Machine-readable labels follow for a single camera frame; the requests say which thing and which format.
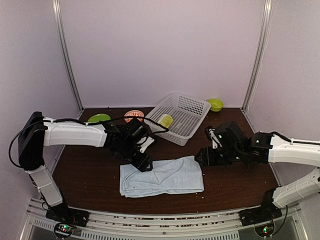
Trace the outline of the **light blue towel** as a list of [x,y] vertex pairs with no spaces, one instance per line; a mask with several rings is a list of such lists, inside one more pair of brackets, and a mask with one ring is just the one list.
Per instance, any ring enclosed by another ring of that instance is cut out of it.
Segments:
[[154,161],[153,169],[146,172],[131,164],[120,166],[119,193],[126,198],[193,194],[204,190],[202,169],[193,155]]

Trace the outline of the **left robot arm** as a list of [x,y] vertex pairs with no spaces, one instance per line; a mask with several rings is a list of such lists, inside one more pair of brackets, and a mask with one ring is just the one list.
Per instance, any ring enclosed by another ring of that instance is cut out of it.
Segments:
[[143,127],[144,116],[127,116],[129,121],[116,125],[114,119],[83,122],[73,118],[52,119],[42,112],[32,113],[24,128],[14,137],[18,141],[18,163],[36,184],[44,197],[48,211],[63,223],[72,221],[76,214],[68,207],[52,174],[45,165],[43,148],[51,146],[91,146],[107,148],[128,161],[140,172],[153,169],[153,160],[145,152],[151,133]]

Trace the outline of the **green crocodile pattern towel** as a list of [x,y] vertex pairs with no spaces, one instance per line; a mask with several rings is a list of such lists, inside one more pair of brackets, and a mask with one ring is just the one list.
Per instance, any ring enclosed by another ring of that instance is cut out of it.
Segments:
[[159,118],[157,123],[168,129],[173,124],[173,122],[174,122],[174,119],[173,119],[173,117],[171,115],[163,114]]

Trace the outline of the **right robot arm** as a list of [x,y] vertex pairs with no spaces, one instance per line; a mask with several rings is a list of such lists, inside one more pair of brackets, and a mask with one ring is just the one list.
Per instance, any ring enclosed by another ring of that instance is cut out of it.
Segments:
[[243,226],[271,221],[282,216],[291,203],[320,191],[320,143],[288,138],[276,131],[256,132],[247,137],[238,124],[229,121],[205,128],[211,146],[203,147],[195,156],[202,167],[227,166],[237,162],[292,163],[314,166],[306,176],[264,193],[260,206],[239,212]]

